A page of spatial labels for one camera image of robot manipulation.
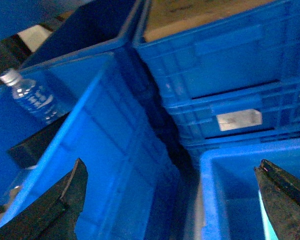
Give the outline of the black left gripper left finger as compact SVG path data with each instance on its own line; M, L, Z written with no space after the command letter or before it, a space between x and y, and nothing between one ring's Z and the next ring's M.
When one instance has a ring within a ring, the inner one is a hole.
M0 240L76 240L87 183L87 167L78 158L71 171L0 227Z

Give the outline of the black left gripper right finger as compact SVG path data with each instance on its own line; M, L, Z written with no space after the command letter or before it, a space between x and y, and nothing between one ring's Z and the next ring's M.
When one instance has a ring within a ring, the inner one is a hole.
M300 179L263 159L254 168L267 223L279 240L300 240Z

